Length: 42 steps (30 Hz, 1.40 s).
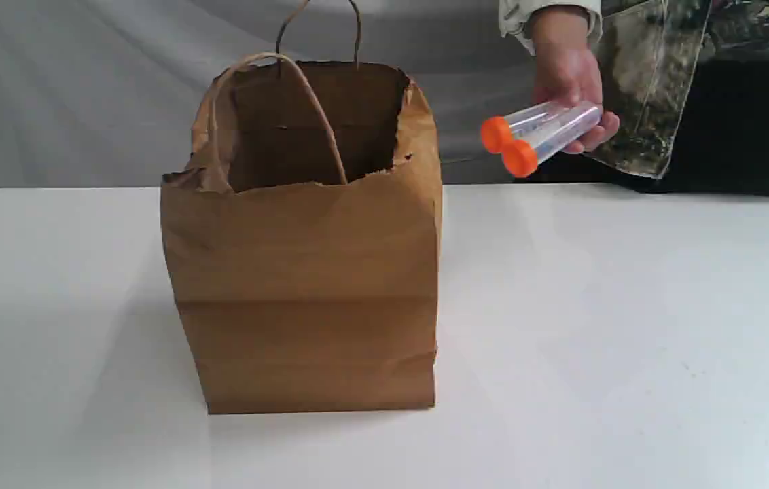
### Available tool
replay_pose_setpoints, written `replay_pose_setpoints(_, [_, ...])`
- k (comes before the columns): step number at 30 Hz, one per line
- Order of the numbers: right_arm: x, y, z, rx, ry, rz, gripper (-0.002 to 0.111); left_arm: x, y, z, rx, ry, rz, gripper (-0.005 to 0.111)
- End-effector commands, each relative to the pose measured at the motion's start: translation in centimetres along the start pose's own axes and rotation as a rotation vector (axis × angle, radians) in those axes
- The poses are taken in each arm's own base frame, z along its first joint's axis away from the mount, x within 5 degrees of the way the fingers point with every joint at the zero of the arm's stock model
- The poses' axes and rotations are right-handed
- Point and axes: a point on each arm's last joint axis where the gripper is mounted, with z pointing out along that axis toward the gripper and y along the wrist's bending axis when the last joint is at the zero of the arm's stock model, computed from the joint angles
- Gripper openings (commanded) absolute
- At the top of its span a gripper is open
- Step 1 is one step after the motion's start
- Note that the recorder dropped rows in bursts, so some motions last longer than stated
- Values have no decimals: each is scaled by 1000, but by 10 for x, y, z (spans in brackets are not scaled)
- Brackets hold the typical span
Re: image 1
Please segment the person's right hand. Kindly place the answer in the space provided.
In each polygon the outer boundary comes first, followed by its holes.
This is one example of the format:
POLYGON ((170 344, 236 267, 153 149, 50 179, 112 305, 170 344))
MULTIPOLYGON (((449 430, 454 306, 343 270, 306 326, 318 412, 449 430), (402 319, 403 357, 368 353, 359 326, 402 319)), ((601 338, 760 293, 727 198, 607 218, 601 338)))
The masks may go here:
POLYGON ((535 59, 533 103, 603 105, 601 75, 588 44, 589 33, 588 12, 577 6, 550 6, 531 16, 528 34, 535 59))

